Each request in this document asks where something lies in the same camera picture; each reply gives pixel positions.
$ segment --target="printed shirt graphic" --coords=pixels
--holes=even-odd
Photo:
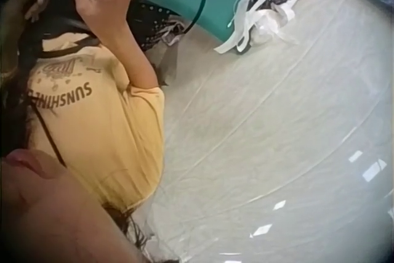
[[[74,46],[67,33],[44,50]],[[163,168],[164,95],[157,87],[129,87],[123,66],[105,47],[38,60],[29,95],[68,169],[99,201],[119,209],[138,206],[157,188]],[[33,115],[30,148],[55,156]]]

